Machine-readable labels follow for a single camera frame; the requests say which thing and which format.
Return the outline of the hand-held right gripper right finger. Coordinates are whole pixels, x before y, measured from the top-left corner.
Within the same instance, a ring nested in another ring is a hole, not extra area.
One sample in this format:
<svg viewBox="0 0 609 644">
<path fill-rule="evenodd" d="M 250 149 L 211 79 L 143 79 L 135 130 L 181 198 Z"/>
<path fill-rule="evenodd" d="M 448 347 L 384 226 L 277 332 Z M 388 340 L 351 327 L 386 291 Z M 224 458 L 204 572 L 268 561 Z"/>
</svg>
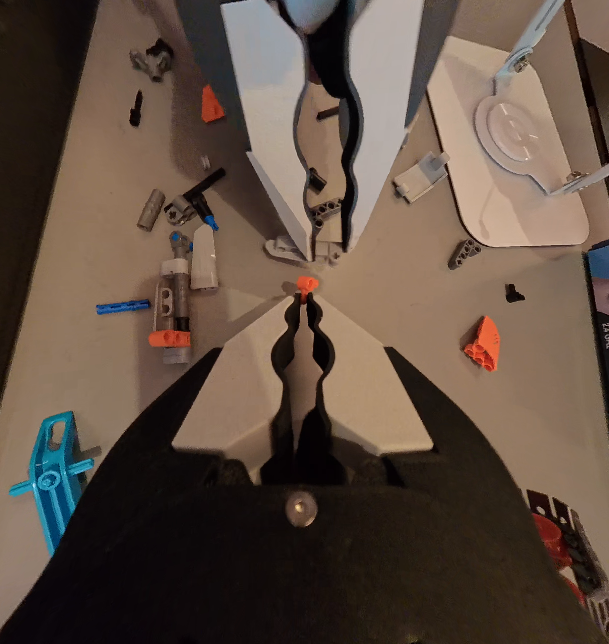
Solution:
<svg viewBox="0 0 609 644">
<path fill-rule="evenodd" d="M 323 298 L 310 327 L 329 350 L 320 381 L 333 455 L 423 453 L 432 439 L 384 345 Z"/>
</svg>

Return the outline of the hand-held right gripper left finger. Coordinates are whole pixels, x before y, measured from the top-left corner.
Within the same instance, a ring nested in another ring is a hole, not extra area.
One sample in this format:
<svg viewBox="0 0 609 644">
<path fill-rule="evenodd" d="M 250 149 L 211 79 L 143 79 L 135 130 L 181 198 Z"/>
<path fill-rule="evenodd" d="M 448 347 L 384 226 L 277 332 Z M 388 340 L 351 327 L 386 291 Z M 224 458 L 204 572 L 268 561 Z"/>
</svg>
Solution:
<svg viewBox="0 0 609 644">
<path fill-rule="evenodd" d="M 224 344 L 173 439 L 176 451 L 236 459 L 260 481 L 283 396 L 271 351 L 289 328 L 285 313 L 293 303 L 284 297 Z"/>
</svg>

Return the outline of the small grey holed beam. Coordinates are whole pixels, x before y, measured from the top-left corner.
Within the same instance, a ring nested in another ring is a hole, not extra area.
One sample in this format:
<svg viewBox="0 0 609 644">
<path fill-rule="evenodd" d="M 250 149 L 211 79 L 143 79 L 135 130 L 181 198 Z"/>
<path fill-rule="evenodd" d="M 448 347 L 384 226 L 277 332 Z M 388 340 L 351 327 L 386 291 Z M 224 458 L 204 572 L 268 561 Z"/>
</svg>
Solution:
<svg viewBox="0 0 609 644">
<path fill-rule="evenodd" d="M 277 260 L 285 260 L 300 264 L 317 264 L 335 267 L 343 257 L 342 247 L 328 241 L 315 242 L 315 251 L 312 260 L 307 260 L 289 236 L 278 236 L 269 239 L 264 245 L 265 251 Z"/>
</svg>

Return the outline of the orange wedge panel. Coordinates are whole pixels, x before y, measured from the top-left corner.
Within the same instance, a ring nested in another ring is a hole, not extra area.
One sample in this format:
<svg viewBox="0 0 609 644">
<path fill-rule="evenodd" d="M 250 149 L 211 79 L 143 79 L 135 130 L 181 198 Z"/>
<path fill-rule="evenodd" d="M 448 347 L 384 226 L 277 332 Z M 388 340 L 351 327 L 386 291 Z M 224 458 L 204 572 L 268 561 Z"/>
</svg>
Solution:
<svg viewBox="0 0 609 644">
<path fill-rule="evenodd" d="M 495 372 L 498 368 L 501 338 L 494 321 L 485 316 L 482 318 L 473 342 L 466 344 L 463 352 L 478 366 L 487 372 Z"/>
<path fill-rule="evenodd" d="M 225 110 L 220 105 L 211 85 L 205 85 L 201 94 L 201 119 L 210 124 L 226 116 Z"/>
</svg>

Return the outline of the grey and black connector assembly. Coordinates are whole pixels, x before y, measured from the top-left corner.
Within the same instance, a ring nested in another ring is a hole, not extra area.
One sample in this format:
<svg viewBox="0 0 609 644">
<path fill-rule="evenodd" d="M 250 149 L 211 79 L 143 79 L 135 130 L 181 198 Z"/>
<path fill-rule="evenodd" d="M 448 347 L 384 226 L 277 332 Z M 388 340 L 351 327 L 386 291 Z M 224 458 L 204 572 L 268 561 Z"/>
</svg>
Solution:
<svg viewBox="0 0 609 644">
<path fill-rule="evenodd" d="M 161 83 L 164 75 L 172 69 L 174 50 L 170 44 L 158 38 L 145 52 L 131 50 L 129 58 L 134 69 L 144 72 L 152 82 Z"/>
</svg>

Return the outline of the light grey hinged panel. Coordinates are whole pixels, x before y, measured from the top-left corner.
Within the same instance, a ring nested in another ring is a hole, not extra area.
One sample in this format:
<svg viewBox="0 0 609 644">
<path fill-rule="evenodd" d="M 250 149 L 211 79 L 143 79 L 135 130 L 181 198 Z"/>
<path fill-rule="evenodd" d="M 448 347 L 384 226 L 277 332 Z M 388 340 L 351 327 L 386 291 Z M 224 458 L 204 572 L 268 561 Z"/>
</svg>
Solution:
<svg viewBox="0 0 609 644">
<path fill-rule="evenodd" d="M 397 195 L 412 204 L 427 194 L 436 184 L 448 176 L 446 168 L 450 160 L 448 153 L 435 156 L 429 152 L 405 172 L 394 177 L 392 183 Z"/>
</svg>

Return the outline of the long black axle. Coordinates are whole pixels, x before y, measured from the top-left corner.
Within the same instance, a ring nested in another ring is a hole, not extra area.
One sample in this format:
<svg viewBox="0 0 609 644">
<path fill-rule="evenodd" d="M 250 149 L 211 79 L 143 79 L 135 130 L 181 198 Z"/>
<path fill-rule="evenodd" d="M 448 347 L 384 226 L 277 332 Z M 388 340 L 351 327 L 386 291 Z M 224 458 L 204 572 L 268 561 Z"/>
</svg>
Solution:
<svg viewBox="0 0 609 644">
<path fill-rule="evenodd" d="M 226 171 L 224 168 L 220 167 L 219 169 L 210 173 L 205 179 L 199 182 L 196 186 L 189 189 L 187 192 L 183 193 L 183 197 L 188 202 L 193 202 L 197 199 L 198 196 L 202 195 L 205 190 L 210 189 L 217 181 L 226 176 Z"/>
</svg>

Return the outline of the dark grey angled beam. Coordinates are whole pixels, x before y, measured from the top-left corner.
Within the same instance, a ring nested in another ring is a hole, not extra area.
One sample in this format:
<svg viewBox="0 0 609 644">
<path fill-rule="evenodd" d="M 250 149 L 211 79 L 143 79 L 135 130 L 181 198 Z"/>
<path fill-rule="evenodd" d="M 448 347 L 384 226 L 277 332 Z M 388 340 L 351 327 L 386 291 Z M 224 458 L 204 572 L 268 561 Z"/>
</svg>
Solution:
<svg viewBox="0 0 609 644">
<path fill-rule="evenodd" d="M 322 230 L 326 221 L 336 215 L 340 215 L 342 210 L 342 198 L 326 200 L 317 205 L 309 207 L 309 214 L 313 221 L 313 230 L 318 232 Z"/>
<path fill-rule="evenodd" d="M 447 263 L 447 267 L 450 270 L 460 268 L 467 259 L 480 254 L 482 249 L 483 247 L 480 244 L 468 237 L 457 245 Z"/>
</svg>

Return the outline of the black angled connector blue pin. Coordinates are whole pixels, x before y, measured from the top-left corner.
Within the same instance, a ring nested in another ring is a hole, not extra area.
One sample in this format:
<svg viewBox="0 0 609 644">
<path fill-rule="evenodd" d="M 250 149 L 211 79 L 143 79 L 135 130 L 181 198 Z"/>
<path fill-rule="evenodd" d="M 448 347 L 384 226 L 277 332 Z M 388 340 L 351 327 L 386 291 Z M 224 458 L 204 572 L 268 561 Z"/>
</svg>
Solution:
<svg viewBox="0 0 609 644">
<path fill-rule="evenodd" d="M 201 220 L 205 224 L 207 224 L 213 231 L 217 232 L 219 230 L 219 226 L 215 221 L 212 209 L 209 206 L 204 194 L 197 193 L 190 202 Z"/>
</svg>

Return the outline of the grey cylinder assembly orange connector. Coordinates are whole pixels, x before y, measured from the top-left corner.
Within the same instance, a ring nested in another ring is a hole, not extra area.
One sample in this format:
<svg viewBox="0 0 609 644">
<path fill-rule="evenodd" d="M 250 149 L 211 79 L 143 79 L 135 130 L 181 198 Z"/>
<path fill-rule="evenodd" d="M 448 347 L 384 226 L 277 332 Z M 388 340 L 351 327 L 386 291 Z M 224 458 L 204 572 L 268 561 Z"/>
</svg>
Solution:
<svg viewBox="0 0 609 644">
<path fill-rule="evenodd" d="M 164 365 L 186 365 L 192 355 L 188 302 L 192 243 L 178 231 L 170 234 L 169 241 L 173 257 L 160 268 L 148 343 L 161 350 Z"/>
</svg>

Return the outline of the blue holed rod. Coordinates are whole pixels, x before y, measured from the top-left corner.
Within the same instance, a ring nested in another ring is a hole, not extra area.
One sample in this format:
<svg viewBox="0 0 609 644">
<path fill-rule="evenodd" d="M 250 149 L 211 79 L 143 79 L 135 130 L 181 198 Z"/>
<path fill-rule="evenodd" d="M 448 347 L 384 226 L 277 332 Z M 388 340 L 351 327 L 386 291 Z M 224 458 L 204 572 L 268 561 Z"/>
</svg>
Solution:
<svg viewBox="0 0 609 644">
<path fill-rule="evenodd" d="M 131 300 L 127 302 L 106 303 L 106 304 L 96 305 L 95 309 L 96 309 L 97 315 L 100 315 L 100 316 L 122 313 L 122 312 L 135 312 L 139 310 L 150 309 L 150 301 L 148 299 L 144 299 L 144 300 Z"/>
</svg>

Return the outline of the white curved panel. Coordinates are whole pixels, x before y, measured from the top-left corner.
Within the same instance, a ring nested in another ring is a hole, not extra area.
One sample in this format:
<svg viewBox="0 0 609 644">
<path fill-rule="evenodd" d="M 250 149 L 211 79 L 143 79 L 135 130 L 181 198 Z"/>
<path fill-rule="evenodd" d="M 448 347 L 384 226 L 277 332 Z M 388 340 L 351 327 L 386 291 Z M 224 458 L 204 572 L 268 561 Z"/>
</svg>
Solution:
<svg viewBox="0 0 609 644">
<path fill-rule="evenodd" d="M 192 290 L 215 291 L 219 286 L 214 231 L 204 223 L 193 236 L 190 287 Z"/>
</svg>

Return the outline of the grey tube connector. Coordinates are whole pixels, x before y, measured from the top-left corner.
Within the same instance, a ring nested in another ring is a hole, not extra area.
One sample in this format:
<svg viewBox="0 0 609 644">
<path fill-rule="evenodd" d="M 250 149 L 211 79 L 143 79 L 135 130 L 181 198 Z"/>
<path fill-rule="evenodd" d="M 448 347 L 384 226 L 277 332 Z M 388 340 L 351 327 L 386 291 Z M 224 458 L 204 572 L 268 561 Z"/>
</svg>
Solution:
<svg viewBox="0 0 609 644">
<path fill-rule="evenodd" d="M 151 232 L 165 205 L 165 194 L 160 189 L 153 189 L 146 200 L 136 226 L 145 232 Z"/>
</svg>

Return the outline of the turquoise plastic tool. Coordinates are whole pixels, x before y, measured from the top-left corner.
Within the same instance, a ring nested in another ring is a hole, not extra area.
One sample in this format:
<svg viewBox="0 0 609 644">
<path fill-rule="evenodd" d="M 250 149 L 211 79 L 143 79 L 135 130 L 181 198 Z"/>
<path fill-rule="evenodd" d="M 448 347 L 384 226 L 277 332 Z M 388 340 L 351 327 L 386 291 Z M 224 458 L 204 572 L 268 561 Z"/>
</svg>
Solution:
<svg viewBox="0 0 609 644">
<path fill-rule="evenodd" d="M 28 478 L 13 485 L 12 497 L 31 493 L 44 540 L 53 556 L 82 495 L 81 476 L 95 466 L 93 458 L 75 460 L 78 446 L 72 411 L 43 420 L 29 461 Z"/>
</svg>

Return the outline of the dark textured mat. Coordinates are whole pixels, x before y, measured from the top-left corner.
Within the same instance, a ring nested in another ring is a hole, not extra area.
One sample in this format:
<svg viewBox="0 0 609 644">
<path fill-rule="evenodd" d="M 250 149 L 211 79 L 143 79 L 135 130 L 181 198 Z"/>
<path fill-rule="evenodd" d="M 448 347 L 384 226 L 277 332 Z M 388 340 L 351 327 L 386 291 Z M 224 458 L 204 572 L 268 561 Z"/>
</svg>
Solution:
<svg viewBox="0 0 609 644">
<path fill-rule="evenodd" d="M 98 1 L 0 1 L 0 399 Z"/>
</svg>

